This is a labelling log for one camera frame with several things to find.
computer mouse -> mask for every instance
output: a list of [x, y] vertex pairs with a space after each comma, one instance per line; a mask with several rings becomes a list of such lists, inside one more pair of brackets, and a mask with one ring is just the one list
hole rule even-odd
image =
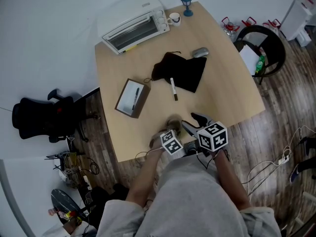
[[199, 58], [206, 55], [208, 55], [208, 49], [206, 47], [201, 47], [197, 50], [192, 51], [192, 56], [194, 58]]

black chair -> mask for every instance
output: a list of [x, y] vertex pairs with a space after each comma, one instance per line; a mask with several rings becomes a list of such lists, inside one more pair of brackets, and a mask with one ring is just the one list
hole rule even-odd
[[[256, 46], [248, 41], [243, 40], [243, 38], [249, 33], [262, 33], [267, 37], [259, 46]], [[264, 77], [270, 77], [279, 72], [285, 62], [285, 48], [282, 41], [273, 31], [269, 30], [266, 27], [257, 25], [245, 27], [239, 33], [237, 40], [234, 42], [234, 45], [237, 48], [238, 52], [242, 50], [244, 45], [248, 45], [259, 56], [261, 55], [261, 52], [259, 50], [260, 48], [262, 48], [266, 53], [268, 64], [264, 65], [262, 70], [258, 74], [253, 75], [253, 77], [261, 78], [259, 83], [260, 85]], [[267, 67], [270, 67], [276, 63], [277, 65], [273, 70], [265, 73]]]
[[13, 127], [19, 129], [20, 137], [28, 139], [38, 135], [48, 135], [51, 143], [65, 140], [78, 130], [80, 138], [88, 142], [84, 137], [80, 121], [94, 118], [96, 115], [85, 114], [85, 101], [74, 102], [72, 97], [61, 97], [57, 90], [49, 93], [47, 100], [55, 98], [57, 103], [39, 103], [22, 98], [12, 111]]

white cube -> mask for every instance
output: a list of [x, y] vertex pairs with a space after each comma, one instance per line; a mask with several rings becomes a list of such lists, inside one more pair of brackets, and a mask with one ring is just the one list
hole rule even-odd
[[181, 142], [178, 140], [173, 130], [168, 131], [167, 133], [163, 133], [160, 136], [161, 144], [163, 148], [170, 154], [178, 152], [183, 148]]
[[227, 128], [221, 123], [216, 122], [199, 131], [199, 145], [210, 151], [216, 151], [228, 144]]

toaster oven door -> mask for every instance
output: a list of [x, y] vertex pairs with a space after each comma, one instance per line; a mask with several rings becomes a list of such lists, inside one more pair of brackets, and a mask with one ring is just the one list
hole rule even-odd
[[103, 39], [121, 53], [158, 32], [154, 17], [148, 13], [116, 28], [103, 36]]

wooden table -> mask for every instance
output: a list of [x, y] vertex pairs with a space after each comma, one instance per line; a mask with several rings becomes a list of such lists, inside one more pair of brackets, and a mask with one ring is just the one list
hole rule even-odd
[[[149, 39], [130, 51], [116, 55], [105, 44], [95, 46], [96, 63], [103, 108], [118, 161], [135, 158], [148, 151], [152, 135], [167, 118], [178, 114], [196, 124], [191, 112], [210, 115], [227, 127], [262, 112], [264, 104], [257, 86], [233, 43], [199, 2], [190, 6], [192, 17], [183, 16], [184, 6], [167, 10], [179, 12], [181, 25], [170, 32]], [[127, 78], [142, 82], [150, 78], [155, 63], [169, 51], [181, 51], [191, 58], [191, 51], [207, 47], [204, 72], [196, 93], [177, 88], [174, 101], [171, 86], [163, 79], [150, 83], [151, 92], [138, 119], [114, 110]], [[185, 131], [181, 141], [192, 141]]]

